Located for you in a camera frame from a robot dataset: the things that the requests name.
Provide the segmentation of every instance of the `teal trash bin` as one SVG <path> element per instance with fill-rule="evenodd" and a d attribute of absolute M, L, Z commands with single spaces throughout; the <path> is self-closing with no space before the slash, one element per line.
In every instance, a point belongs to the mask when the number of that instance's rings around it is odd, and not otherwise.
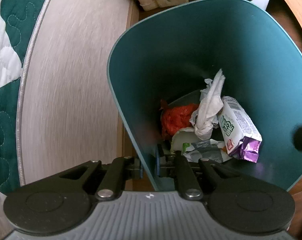
<path fill-rule="evenodd" d="M 155 169 L 160 100 L 205 88 L 220 68 L 222 95 L 238 100 L 263 138 L 257 163 L 225 165 L 289 190 L 302 176 L 302 152 L 292 143 L 302 126 L 302 54 L 268 13 L 244 0 L 168 9 L 135 24 L 112 49 L 109 86 L 152 185 L 173 189 Z"/>

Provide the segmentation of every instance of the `bolt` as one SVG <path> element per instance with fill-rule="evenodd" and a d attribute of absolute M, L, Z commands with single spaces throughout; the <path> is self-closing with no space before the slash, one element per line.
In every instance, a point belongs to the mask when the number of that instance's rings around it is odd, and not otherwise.
<path fill-rule="evenodd" d="M 190 188 L 186 191 L 186 195 L 189 198 L 199 197 L 201 195 L 201 191 L 195 188 Z"/>
<path fill-rule="evenodd" d="M 110 189 L 102 189 L 98 191 L 98 196 L 102 198 L 109 198 L 112 197 L 113 191 Z"/>

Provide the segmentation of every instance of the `crumpled red plastic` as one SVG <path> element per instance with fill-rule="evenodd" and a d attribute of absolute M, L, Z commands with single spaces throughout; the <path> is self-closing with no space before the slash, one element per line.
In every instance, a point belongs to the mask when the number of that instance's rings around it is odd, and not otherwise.
<path fill-rule="evenodd" d="M 199 104 L 189 104 L 187 106 L 176 106 L 169 108 L 166 101 L 161 100 L 163 113 L 161 117 L 162 137 L 167 140 L 170 136 L 175 135 L 181 128 L 191 127 L 191 114 L 198 109 Z"/>

